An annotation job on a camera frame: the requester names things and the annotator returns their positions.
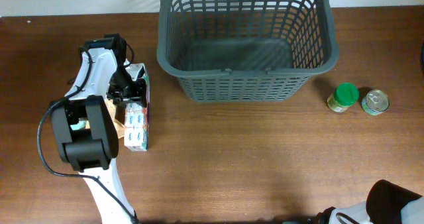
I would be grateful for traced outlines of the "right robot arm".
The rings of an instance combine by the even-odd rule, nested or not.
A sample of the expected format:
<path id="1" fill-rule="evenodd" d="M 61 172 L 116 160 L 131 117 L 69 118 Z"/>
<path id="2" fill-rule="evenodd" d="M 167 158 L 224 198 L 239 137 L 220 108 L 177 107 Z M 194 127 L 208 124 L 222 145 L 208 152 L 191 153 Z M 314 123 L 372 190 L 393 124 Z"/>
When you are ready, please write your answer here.
<path id="1" fill-rule="evenodd" d="M 366 201 L 330 207 L 307 221 L 318 224 L 423 224 L 423 196 L 387 180 L 377 181 Z"/>

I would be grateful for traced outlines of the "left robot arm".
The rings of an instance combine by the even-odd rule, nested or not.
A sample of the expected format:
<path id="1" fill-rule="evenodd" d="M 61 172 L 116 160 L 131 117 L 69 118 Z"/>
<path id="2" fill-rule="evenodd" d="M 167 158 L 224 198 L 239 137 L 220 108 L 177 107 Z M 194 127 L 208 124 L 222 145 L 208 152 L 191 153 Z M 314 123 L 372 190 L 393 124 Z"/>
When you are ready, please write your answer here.
<path id="1" fill-rule="evenodd" d="M 138 223 L 117 170 L 119 135 L 111 107 L 141 111 L 141 141 L 147 140 L 150 82 L 144 64 L 119 34 L 88 40 L 79 48 L 81 67 L 65 96 L 53 101 L 45 119 L 52 125 L 58 154 L 84 180 L 102 223 Z"/>

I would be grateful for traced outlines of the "beige snack bag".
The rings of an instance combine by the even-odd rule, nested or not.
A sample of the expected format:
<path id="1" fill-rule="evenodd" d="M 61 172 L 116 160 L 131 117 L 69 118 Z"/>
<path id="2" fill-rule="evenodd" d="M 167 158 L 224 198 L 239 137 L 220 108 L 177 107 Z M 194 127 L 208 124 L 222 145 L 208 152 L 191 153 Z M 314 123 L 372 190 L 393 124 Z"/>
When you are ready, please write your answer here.
<path id="1" fill-rule="evenodd" d="M 125 136 L 125 126 L 122 124 L 122 122 L 120 122 L 117 116 L 117 110 L 118 110 L 117 106 L 114 105 L 113 102 L 109 99 L 105 100 L 105 105 L 107 107 L 111 120 L 114 124 L 118 138 L 119 139 L 123 138 Z"/>

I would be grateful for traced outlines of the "white tissue multipack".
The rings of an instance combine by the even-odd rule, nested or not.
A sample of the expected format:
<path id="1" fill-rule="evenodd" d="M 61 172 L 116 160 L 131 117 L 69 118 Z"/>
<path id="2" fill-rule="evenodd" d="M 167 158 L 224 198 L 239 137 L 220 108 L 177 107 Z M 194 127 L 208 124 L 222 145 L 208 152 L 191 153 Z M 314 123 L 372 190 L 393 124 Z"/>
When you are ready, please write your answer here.
<path id="1" fill-rule="evenodd" d="M 148 149 L 149 115 L 150 115 L 150 77 L 144 63 L 131 64 L 127 68 L 134 82 L 144 82 L 146 94 L 142 98 L 146 106 L 128 103 L 125 109 L 124 145 L 132 152 Z"/>

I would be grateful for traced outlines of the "grey plastic basket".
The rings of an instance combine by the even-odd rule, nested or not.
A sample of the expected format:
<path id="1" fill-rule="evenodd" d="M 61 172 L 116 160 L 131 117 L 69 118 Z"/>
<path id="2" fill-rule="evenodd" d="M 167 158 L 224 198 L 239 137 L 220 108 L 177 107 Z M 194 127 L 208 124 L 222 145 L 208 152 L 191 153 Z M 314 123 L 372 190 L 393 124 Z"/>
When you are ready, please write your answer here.
<path id="1" fill-rule="evenodd" d="M 160 0 L 156 55 L 194 101 L 282 101 L 339 47 L 329 0 Z"/>

